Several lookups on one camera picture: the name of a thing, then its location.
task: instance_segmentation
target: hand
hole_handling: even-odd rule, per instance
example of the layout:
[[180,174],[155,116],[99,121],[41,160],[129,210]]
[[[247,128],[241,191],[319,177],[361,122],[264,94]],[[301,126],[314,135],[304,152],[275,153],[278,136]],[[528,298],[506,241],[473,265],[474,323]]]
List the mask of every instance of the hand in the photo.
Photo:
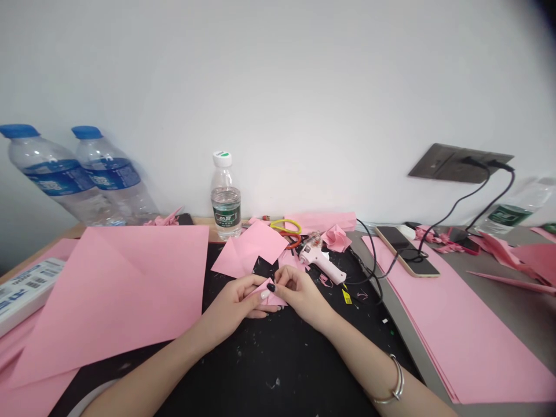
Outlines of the hand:
[[286,265],[276,271],[275,281],[275,286],[268,284],[269,289],[274,287],[274,293],[316,330],[323,332],[332,322],[335,311],[307,273]]
[[261,310],[278,310],[277,306],[259,306],[270,295],[269,290],[248,297],[264,281],[262,276],[247,275],[224,286],[194,326],[208,350],[226,340],[245,317],[263,319],[268,313]]

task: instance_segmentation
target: white wall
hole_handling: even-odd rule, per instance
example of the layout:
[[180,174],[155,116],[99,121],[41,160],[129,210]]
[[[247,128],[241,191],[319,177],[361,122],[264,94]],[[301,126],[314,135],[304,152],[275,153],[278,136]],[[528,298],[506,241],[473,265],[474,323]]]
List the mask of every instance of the white wall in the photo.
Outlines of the white wall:
[[[434,142],[514,154],[522,182],[554,168],[553,51],[516,3],[4,0],[0,123],[70,148],[71,126],[100,127],[164,213],[210,215],[211,153],[226,149],[244,215],[433,222],[476,187],[406,176]],[[75,222],[9,164],[7,145],[5,267]],[[450,222],[508,179],[497,173]]]

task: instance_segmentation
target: wall socket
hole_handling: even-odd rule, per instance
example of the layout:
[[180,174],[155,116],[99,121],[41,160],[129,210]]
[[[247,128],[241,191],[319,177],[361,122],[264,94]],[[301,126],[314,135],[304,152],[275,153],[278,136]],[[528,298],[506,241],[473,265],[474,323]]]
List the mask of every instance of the wall socket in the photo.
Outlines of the wall socket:
[[[503,153],[433,144],[417,165],[413,167],[409,176],[431,178],[434,180],[470,182],[472,184],[483,182],[487,178],[487,174],[483,169],[461,163],[467,156],[471,156],[483,164],[493,159],[496,159],[498,162],[508,163],[513,158],[512,155]],[[498,171],[498,168],[489,167],[489,171],[492,175]]]

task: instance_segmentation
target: hot glue gun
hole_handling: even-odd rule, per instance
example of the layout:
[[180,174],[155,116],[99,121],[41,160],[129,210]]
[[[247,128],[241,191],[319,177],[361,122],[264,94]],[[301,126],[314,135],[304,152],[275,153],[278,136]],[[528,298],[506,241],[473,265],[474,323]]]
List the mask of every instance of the hot glue gun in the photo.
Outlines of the hot glue gun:
[[334,284],[340,285],[346,280],[346,273],[340,271],[336,265],[324,256],[321,251],[322,246],[323,242],[320,234],[313,232],[299,253],[299,260],[305,265],[317,265]]

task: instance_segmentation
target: bracelet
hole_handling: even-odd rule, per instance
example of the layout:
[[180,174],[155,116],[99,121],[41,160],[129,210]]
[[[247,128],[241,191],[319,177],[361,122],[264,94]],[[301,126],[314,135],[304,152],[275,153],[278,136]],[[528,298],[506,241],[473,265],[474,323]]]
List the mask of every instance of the bracelet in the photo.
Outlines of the bracelet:
[[392,391],[392,396],[390,398],[388,398],[387,400],[377,400],[373,398],[372,400],[374,401],[375,404],[390,404],[394,400],[399,401],[401,394],[404,391],[404,384],[405,384],[404,373],[402,372],[401,366],[396,360],[396,357],[392,354],[390,355],[390,357],[392,358],[392,360],[396,364],[396,368],[398,369],[398,382],[396,384],[396,388],[394,388],[394,390]]

